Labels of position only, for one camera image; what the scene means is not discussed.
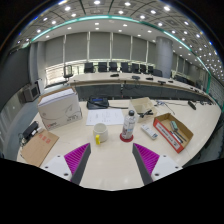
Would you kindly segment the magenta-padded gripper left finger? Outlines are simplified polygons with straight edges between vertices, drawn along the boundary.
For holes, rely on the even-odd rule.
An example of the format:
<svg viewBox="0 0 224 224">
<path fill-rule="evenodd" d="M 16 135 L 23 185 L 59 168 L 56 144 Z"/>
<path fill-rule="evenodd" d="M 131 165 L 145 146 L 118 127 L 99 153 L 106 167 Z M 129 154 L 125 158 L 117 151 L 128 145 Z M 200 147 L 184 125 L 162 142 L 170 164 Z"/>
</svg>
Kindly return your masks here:
<svg viewBox="0 0 224 224">
<path fill-rule="evenodd" d="M 90 154 L 91 145 L 87 143 L 66 155 L 56 155 L 42 169 L 79 185 Z"/>
</svg>

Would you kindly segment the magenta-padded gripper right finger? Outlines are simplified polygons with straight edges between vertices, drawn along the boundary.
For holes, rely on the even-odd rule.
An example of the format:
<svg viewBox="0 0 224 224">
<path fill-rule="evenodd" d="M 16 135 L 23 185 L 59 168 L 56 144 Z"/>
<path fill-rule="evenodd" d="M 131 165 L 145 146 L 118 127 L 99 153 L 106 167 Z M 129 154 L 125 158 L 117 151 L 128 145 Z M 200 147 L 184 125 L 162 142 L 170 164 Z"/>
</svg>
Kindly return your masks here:
<svg viewBox="0 0 224 224">
<path fill-rule="evenodd" d="M 142 181 L 145 185 L 182 169 L 182 167 L 173 161 L 168 155 L 158 155 L 137 143 L 133 144 L 132 153 L 135 157 Z"/>
</svg>

